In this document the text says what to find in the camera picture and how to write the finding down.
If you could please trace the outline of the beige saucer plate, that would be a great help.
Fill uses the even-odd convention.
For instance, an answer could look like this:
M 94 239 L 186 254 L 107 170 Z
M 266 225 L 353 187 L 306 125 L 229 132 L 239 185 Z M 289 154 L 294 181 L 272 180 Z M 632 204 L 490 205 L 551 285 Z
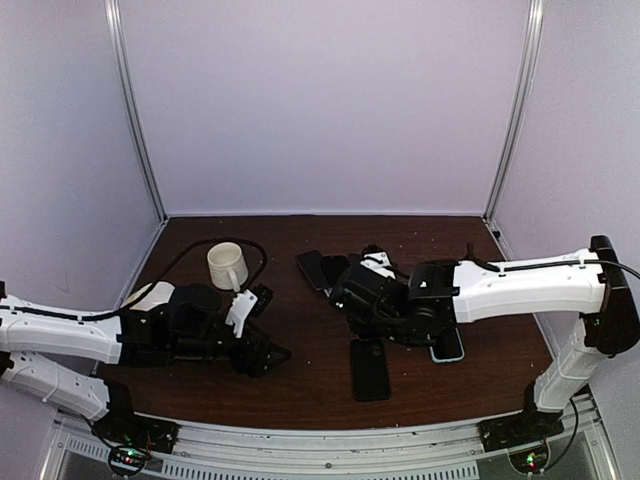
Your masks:
M 132 293 L 126 300 L 124 300 L 120 306 L 121 309 L 133 309 L 139 311 L 147 311 L 149 309 L 148 301 L 146 300 L 150 285 L 138 289 Z

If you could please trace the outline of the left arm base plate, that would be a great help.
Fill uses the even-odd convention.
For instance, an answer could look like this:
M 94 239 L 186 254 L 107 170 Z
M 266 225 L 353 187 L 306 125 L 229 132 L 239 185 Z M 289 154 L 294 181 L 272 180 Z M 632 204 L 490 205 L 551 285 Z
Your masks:
M 97 421 L 90 421 L 92 432 L 115 445 L 135 447 L 144 452 L 170 454 L 178 437 L 175 422 L 133 414 L 113 412 Z

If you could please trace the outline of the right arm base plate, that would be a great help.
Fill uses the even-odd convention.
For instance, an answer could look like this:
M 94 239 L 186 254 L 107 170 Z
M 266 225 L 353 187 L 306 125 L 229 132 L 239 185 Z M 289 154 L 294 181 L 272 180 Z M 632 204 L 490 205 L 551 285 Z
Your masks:
M 542 441 L 564 432 L 560 414 L 526 413 L 483 420 L 477 425 L 485 452 Z

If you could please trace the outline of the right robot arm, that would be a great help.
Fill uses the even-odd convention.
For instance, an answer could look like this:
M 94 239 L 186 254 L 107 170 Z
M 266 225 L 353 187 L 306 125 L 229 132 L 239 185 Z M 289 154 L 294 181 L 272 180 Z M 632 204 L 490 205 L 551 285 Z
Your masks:
M 513 433 L 530 442 L 563 412 L 599 363 L 639 342 L 639 315 L 608 237 L 556 257 L 488 262 L 467 251 L 460 260 L 421 262 L 402 280 L 383 252 L 365 253 L 330 289 L 328 301 L 356 331 L 410 346 L 435 346 L 458 324 L 503 316 L 575 312 L 570 340 L 528 388 Z

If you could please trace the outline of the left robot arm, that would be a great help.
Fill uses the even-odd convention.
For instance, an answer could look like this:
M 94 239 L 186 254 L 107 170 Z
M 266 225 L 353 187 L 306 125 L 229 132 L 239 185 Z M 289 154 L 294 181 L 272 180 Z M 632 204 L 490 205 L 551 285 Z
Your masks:
M 204 284 L 174 286 L 157 281 L 115 311 L 45 307 L 1 297 L 1 380 L 15 388 L 104 424 L 123 444 L 144 433 L 129 390 L 80 374 L 52 360 L 64 355 L 130 368 L 176 362 L 227 360 L 259 378 L 287 362 L 291 353 L 250 324 L 273 296 L 260 285 L 235 295 L 229 308 Z

